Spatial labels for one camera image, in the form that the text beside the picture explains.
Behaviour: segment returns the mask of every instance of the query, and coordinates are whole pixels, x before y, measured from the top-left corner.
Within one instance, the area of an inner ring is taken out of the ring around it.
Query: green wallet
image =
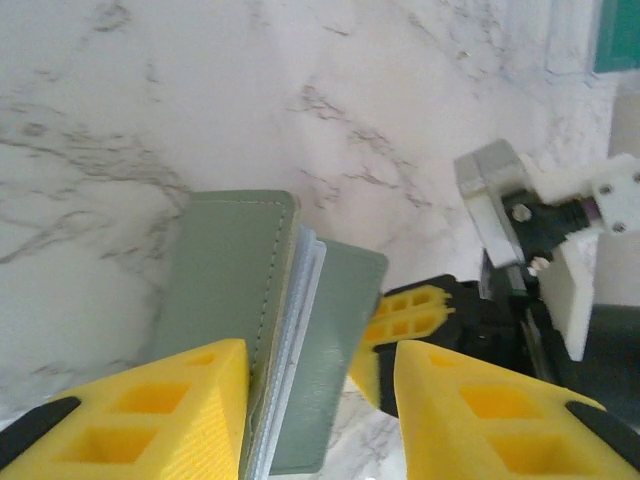
[[[240,478],[265,478],[269,466],[271,473],[320,468],[347,369],[386,271],[383,255],[318,242],[326,254],[324,263],[316,262],[322,270],[301,329],[306,336],[298,343],[297,370],[289,362],[292,383],[282,380],[279,350],[295,344],[284,341],[292,325],[287,312],[295,280],[289,282],[300,232],[308,232],[299,210],[297,199],[281,191],[193,194],[152,343],[156,360],[224,338],[247,342],[251,381]],[[265,425],[273,418],[282,421],[277,446],[275,434],[268,437],[278,429]]]

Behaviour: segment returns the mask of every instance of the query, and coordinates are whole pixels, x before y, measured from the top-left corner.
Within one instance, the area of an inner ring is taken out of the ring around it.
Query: white marble countertop
[[[0,419],[143,360],[190,190],[292,190],[389,256],[387,287],[475,277],[452,160],[503,137],[602,161],[615,94],[538,75],[545,23],[513,42],[508,5],[0,3]],[[404,478],[397,422],[349,385],[334,430],[311,478]]]

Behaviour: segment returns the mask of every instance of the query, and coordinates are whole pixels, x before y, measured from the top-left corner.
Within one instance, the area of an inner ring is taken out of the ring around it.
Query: yellow 3d-printed part
[[[68,390],[82,403],[1,480],[235,480],[247,408],[243,340],[223,340]]]
[[[380,406],[376,345],[431,335],[449,313],[446,301],[451,295],[433,285],[423,285],[383,297],[353,357],[349,376],[364,397]]]
[[[638,479],[565,404],[602,407],[569,390],[418,341],[394,380],[408,480]]]

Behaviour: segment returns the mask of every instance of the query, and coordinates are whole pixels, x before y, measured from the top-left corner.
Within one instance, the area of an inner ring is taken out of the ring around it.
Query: yellow foam pad
[[[349,376],[374,407],[380,406],[380,383],[373,348],[431,335],[455,311],[446,305],[450,297],[439,287],[423,285],[382,298],[349,369]]]
[[[418,341],[394,382],[408,480],[638,479],[564,405],[602,407],[567,389]]]
[[[223,340],[58,398],[82,403],[1,480],[235,480],[247,409],[244,340]]]

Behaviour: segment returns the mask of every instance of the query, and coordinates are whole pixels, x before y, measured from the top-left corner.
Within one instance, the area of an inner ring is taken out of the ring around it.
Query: green object
[[[280,191],[195,193],[182,219],[152,360],[225,338],[247,342],[251,386],[243,460],[277,392],[269,374],[293,260],[299,205]]]
[[[640,0],[603,0],[594,72],[640,68]]]
[[[387,270],[384,255],[327,246],[271,474],[313,473],[327,452],[347,370],[373,316]]]

